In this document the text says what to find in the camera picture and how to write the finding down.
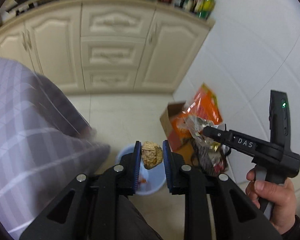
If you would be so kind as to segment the right hand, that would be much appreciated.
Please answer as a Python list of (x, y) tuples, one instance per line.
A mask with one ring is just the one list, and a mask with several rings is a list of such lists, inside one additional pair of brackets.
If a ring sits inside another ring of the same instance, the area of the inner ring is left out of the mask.
[(255, 170), (247, 173), (249, 184), (245, 189), (246, 195), (259, 208), (259, 199), (263, 198), (273, 203), (271, 224), (280, 233), (288, 232), (295, 224), (296, 196), (292, 181), (287, 178), (283, 185), (268, 181), (255, 180)]

